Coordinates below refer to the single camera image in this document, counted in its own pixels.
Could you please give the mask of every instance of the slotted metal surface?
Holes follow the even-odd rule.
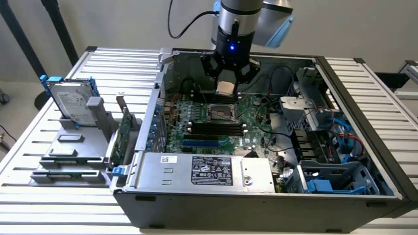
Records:
[[[379,94],[380,91],[372,86],[373,82],[364,72],[355,68],[357,65],[351,59],[328,60],[332,66],[337,66],[339,70],[335,70],[344,72],[341,76],[344,83],[356,81],[368,84],[367,90],[355,87],[349,89],[351,92],[372,91]],[[344,71],[343,66],[353,68]],[[116,92],[125,91],[129,110],[141,118],[141,105],[146,104],[149,85],[157,71],[157,51],[98,48],[96,52],[82,55],[76,69],[68,76],[78,78],[92,76],[96,79],[106,109],[118,118],[121,114],[112,96]],[[377,102],[376,104],[389,105],[388,98],[383,95],[352,96],[363,104]],[[387,122],[397,124],[407,120],[396,111],[371,110],[364,111],[364,114],[371,121],[375,121],[376,126],[385,126]],[[138,230],[132,227],[106,188],[25,187],[40,156],[45,154],[49,142],[60,129],[58,118],[60,112],[49,100],[0,163],[0,234],[208,234],[205,231]],[[412,183],[418,185],[415,147],[408,144],[409,151],[397,151],[396,147],[396,140],[400,142],[408,139],[416,140],[416,133],[409,129],[376,129],[376,131],[380,137],[387,137],[383,139],[396,150],[395,158],[408,173]],[[351,234],[415,235],[418,211],[407,213],[397,219],[376,219]]]
[[[385,147],[397,160],[412,183],[418,180],[418,121],[388,92],[379,79],[372,76],[367,66],[353,60],[327,59],[359,109]]]

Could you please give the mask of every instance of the black plastic part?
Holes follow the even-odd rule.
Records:
[[[64,19],[60,15],[58,2],[57,0],[41,0],[41,4],[44,5],[48,11],[54,30],[57,31],[57,34],[60,37],[60,42],[66,52],[69,62],[72,66],[74,66],[78,61],[78,55],[77,55],[76,48],[72,44],[72,40],[70,40],[70,36],[66,30]]]
[[[243,136],[239,124],[193,123],[190,133],[194,135]]]
[[[259,155],[255,151],[251,151],[245,154],[244,158],[259,158]]]
[[[365,61],[361,58],[352,58],[353,61],[359,64],[365,64]]]
[[[409,77],[403,73],[375,72],[375,74],[389,89],[401,88],[409,80]]]
[[[181,148],[181,152],[182,152],[182,153],[192,153],[192,152],[193,152],[193,149],[192,149],[192,147],[182,147],[182,148]]]
[[[209,136],[209,135],[182,135],[182,140],[198,140],[198,141],[217,141],[217,136]]]
[[[224,70],[240,70],[248,65],[249,50],[252,45],[253,32],[245,36],[233,37],[217,27],[216,52],[213,59]]]
[[[192,97],[192,101],[194,103],[208,103],[208,104],[235,104],[237,101],[236,96],[228,97],[223,95],[216,95],[216,94],[202,94],[201,93],[194,93]]]
[[[291,14],[293,12],[292,8],[284,7],[284,6],[277,6],[273,4],[268,4],[265,2],[263,2],[263,8],[268,9],[268,10],[273,10],[273,11],[279,11],[287,14]]]
[[[241,16],[253,15],[253,14],[259,13],[260,10],[261,10],[261,9],[259,8],[259,9],[256,9],[256,10],[253,10],[253,11],[239,11],[239,10],[235,10],[235,9],[232,9],[232,8],[228,8],[228,7],[225,6],[225,4],[223,4],[221,1],[220,1],[220,7],[221,7],[223,9],[225,9],[228,12],[231,12],[232,14],[235,14],[235,15],[241,15]]]
[[[381,139],[379,138],[379,135],[376,131],[373,130],[352,97],[349,96],[349,93],[344,85],[341,84],[325,58],[323,56],[317,56],[316,61],[325,73],[325,76],[328,78],[328,81],[329,81],[329,84],[332,86],[336,96],[341,98],[340,99],[341,105],[347,109],[347,112],[353,120],[353,123],[356,124],[359,131],[361,132],[364,136],[364,140],[367,141],[371,151],[375,153],[375,156],[381,163],[384,171],[387,172],[395,187],[397,188],[403,197],[409,200],[408,203],[405,203],[400,208],[392,211],[388,215],[389,217],[397,217],[418,207],[418,190],[414,184],[411,183],[404,171],[401,170],[401,167],[399,163],[396,162],[391,152],[388,151]]]
[[[96,51],[96,50],[97,50],[97,47],[88,46],[84,51],[86,51],[86,52],[93,52],[93,51]]]
[[[404,61],[409,66],[418,66],[418,63],[414,60]]]
[[[37,59],[36,53],[33,51],[33,48],[30,46],[29,40],[26,38],[26,35],[20,27],[18,21],[16,19],[16,16],[12,12],[12,9],[8,5],[6,0],[0,0],[0,13],[4,18],[4,21],[6,23],[6,26],[13,34],[13,37],[17,41],[17,44],[20,46],[21,51],[25,54],[25,57],[29,61],[29,64],[32,66],[32,69],[36,73],[37,77],[41,77],[41,75],[46,75],[46,72],[40,64],[40,61]]]

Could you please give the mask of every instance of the warning label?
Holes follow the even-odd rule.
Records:
[[[231,158],[193,157],[190,183],[194,185],[233,185]]]

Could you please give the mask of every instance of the blue plastic clip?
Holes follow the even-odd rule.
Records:
[[[112,176],[124,176],[124,168],[121,167],[114,167],[112,170]]]
[[[58,77],[58,76],[53,76],[53,77],[49,77],[46,82],[61,82],[62,81],[62,77]]]
[[[343,127],[345,127],[345,129],[347,129],[347,131],[349,132],[349,130],[351,130],[351,126],[347,124],[347,123],[344,123],[341,120],[339,120],[337,118],[329,118],[329,120],[332,121],[335,121],[339,125],[341,125]]]
[[[45,89],[46,95],[50,97],[50,90],[49,90],[49,87],[48,87],[48,84],[46,84],[48,76],[46,76],[46,75],[41,75],[41,77],[38,78],[38,80],[40,80],[41,86],[42,86],[44,89]]]
[[[100,96],[98,90],[97,90],[97,85],[96,85],[96,80],[92,77],[89,77],[88,82],[89,82],[89,85],[90,85],[90,90],[92,90],[90,93],[92,93],[92,95],[93,96]]]
[[[328,180],[311,180],[307,182],[307,189],[311,193],[359,195],[364,192],[365,187],[361,186],[353,190],[332,190],[332,186]]]

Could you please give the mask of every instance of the wire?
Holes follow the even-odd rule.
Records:
[[[255,116],[257,116],[257,115],[260,114],[261,109],[263,109],[268,104],[275,104],[275,103],[277,103],[277,102],[279,102],[279,101],[271,101],[271,103],[265,103],[265,104],[259,108],[259,110],[257,110]],[[259,127],[259,125],[256,125],[256,127],[257,127],[257,128],[260,129],[260,131],[263,131],[264,133],[273,134],[273,135],[281,135],[281,136],[285,136],[287,138],[291,139],[289,135],[287,135],[287,134],[284,134],[284,133],[267,131],[267,130],[264,130],[261,127]]]
[[[272,92],[272,76],[273,76],[273,73],[277,69],[280,68],[287,68],[288,71],[289,71],[289,75],[291,75],[291,79],[292,79],[292,83],[295,82],[295,76],[293,76],[293,71],[292,69],[287,66],[287,65],[279,65],[273,68],[272,72],[271,72],[271,75],[269,75],[269,85],[268,85],[268,90]]]
[[[192,81],[194,83],[194,79],[192,77],[185,77],[182,78],[181,82],[180,82],[180,89],[178,89],[178,93],[182,94],[182,86],[184,86],[184,82],[185,81]]]
[[[269,76],[268,76],[268,74],[261,74],[261,75],[256,78],[256,80],[252,82],[252,84],[251,84],[245,89],[243,89],[240,92],[245,92],[247,90],[249,90],[249,89],[253,87],[253,85],[259,82],[259,80],[260,80],[261,77],[265,77],[265,78],[268,79],[268,82],[269,82],[269,84],[268,84],[268,91],[272,92],[272,83],[271,83],[271,81],[272,81],[272,76],[273,76],[275,71],[276,71],[277,69],[280,69],[280,68],[287,68],[287,69],[289,70],[289,72],[291,72],[291,78],[292,78],[292,82],[293,82],[293,81],[295,81],[295,76],[293,76],[293,71],[292,71],[292,69],[291,69],[287,65],[279,65],[279,66],[276,66],[276,67],[273,68],[272,73],[269,74]]]
[[[172,33],[170,33],[170,27],[169,27],[169,16],[170,16],[170,8],[172,8],[172,1],[169,1],[169,8],[168,8],[168,20],[166,20],[166,29],[168,29],[168,34],[169,34],[169,37],[173,38],[173,39],[178,39],[182,34],[185,33],[185,31],[188,30],[188,28],[190,27],[190,25],[194,23],[194,21],[204,15],[217,15],[219,14],[219,11],[205,11],[205,12],[201,12],[193,19],[192,21],[188,23],[188,25],[185,26],[185,28],[182,29],[181,33],[177,35],[177,36],[173,36]]]
[[[16,138],[10,135],[10,133],[6,131],[6,129],[4,128],[4,126],[1,126],[1,129],[4,130],[4,132],[6,133],[6,135],[14,140],[14,142],[17,142]]]
[[[243,89],[240,92],[245,92],[247,90],[249,90],[251,87],[253,87],[253,85],[257,83],[257,81],[260,80],[261,77],[265,77],[267,79],[269,79],[267,74],[261,74],[261,75],[256,78],[256,80],[252,82],[252,84],[251,84],[245,89]]]
[[[272,149],[267,146],[265,149],[268,149],[269,152],[279,153],[279,152],[283,152],[283,151],[285,151],[285,150],[288,150],[288,149],[293,149],[293,147],[284,148],[284,149],[281,149],[281,150],[272,150]]]
[[[248,107],[235,118],[239,118],[249,109],[251,107]]]
[[[325,106],[317,106],[317,107],[313,108],[311,111],[308,111],[307,114],[304,114],[303,117],[301,117],[301,119],[300,119],[299,126],[301,125],[301,122],[303,122],[303,119],[305,118],[305,116],[307,116],[311,112],[313,112],[315,110],[317,110],[317,109],[325,109],[325,110],[329,110],[329,111],[331,111],[331,116],[332,116],[332,127],[331,127],[331,130],[333,130],[333,128],[335,128],[333,111],[332,111],[332,109],[329,109],[329,108],[325,107]]]
[[[360,144],[360,150],[359,150],[359,152],[360,152],[360,154],[363,154],[363,151],[364,151],[364,144],[363,144],[363,141],[360,140],[360,138],[356,137],[356,136],[352,136],[352,135],[348,135],[348,138],[355,139],[355,140],[359,142],[359,144]]]

